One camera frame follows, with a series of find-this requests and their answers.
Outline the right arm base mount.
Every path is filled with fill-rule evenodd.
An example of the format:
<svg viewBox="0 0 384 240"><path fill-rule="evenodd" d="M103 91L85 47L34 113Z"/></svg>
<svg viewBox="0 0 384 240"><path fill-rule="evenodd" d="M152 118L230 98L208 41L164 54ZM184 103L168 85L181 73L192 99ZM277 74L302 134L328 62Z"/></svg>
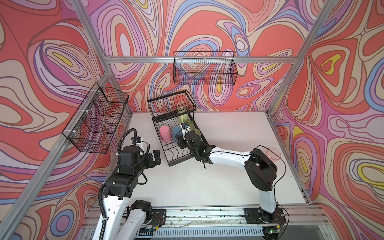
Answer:
<svg viewBox="0 0 384 240"><path fill-rule="evenodd" d="M247 224L282 225L287 222L283 209L279 207L276 207L273 213L261 208L244 208L243 218L246 219Z"/></svg>

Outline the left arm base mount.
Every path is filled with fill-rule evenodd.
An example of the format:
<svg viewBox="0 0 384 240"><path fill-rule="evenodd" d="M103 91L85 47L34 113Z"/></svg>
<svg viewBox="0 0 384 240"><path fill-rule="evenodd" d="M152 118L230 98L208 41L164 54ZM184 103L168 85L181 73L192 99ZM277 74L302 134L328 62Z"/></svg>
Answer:
<svg viewBox="0 0 384 240"><path fill-rule="evenodd" d="M152 225L153 228L155 228L161 227L166 223L167 210L153 209L151 202L136 200L133 204L127 207L127 213L125 215L126 220L131 215L131 211L133 210L140 210L144 212L144 225Z"/></svg>

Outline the cream mug green handle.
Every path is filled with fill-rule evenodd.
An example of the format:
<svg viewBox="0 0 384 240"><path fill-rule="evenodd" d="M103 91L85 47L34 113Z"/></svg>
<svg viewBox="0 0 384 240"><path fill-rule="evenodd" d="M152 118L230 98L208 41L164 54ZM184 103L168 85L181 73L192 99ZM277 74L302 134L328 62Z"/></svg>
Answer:
<svg viewBox="0 0 384 240"><path fill-rule="evenodd" d="M181 108L178 110L178 121L180 124L185 123L189 120L188 110Z"/></svg>

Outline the green tumbler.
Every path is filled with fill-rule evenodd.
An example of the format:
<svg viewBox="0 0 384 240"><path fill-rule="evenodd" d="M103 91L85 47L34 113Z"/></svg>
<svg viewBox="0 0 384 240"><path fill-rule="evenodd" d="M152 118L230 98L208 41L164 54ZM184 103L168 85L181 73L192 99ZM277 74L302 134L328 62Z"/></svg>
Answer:
<svg viewBox="0 0 384 240"><path fill-rule="evenodd" d="M199 129L194 129L194 132L199 136L201 137L201 131Z"/></svg>
<svg viewBox="0 0 384 240"><path fill-rule="evenodd" d="M188 126L189 126L190 130L193 130L195 128L195 125L194 125L193 121L188 120L187 123L188 123Z"/></svg>

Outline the clear pink tumbler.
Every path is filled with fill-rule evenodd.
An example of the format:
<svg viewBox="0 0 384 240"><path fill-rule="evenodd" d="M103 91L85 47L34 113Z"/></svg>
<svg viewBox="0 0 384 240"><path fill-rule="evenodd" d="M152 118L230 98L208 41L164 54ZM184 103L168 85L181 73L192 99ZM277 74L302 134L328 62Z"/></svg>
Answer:
<svg viewBox="0 0 384 240"><path fill-rule="evenodd" d="M281 153L275 148L267 148L266 154L273 162L277 162L281 159Z"/></svg>

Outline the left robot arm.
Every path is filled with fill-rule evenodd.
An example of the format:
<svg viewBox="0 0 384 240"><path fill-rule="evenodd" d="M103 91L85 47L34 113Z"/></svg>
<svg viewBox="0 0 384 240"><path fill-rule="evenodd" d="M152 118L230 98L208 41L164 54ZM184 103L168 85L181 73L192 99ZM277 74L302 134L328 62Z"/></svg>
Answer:
<svg viewBox="0 0 384 240"><path fill-rule="evenodd" d="M95 230L94 240L133 240L140 227L151 221L152 205L148 201L135 201L130 207L128 219L121 227L123 214L129 206L138 181L144 170L161 164L161 152L144 151L139 146L124 147L118 152L118 164L112 175L99 190L101 215Z"/></svg>

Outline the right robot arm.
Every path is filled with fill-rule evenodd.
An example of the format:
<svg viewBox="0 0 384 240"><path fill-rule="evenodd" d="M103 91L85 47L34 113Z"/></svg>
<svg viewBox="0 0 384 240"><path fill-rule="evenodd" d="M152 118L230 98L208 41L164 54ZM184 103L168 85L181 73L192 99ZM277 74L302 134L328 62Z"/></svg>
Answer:
<svg viewBox="0 0 384 240"><path fill-rule="evenodd" d="M236 152L205 144L195 132L184 134L184 141L192 156L203 164L226 165L244 169L254 187L259 190L261 213L272 215L277 208L274 182L277 166L258 148L250 152Z"/></svg>

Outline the pink plastic cup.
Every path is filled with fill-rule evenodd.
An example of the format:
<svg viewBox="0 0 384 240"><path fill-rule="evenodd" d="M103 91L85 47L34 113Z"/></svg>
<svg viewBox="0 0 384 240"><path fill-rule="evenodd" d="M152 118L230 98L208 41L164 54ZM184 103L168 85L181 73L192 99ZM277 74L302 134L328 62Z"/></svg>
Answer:
<svg viewBox="0 0 384 240"><path fill-rule="evenodd" d="M161 136L161 140L164 143L171 142L172 141L172 132L171 132L170 127L168 127L166 125L161 126L160 127L160 136Z"/></svg>

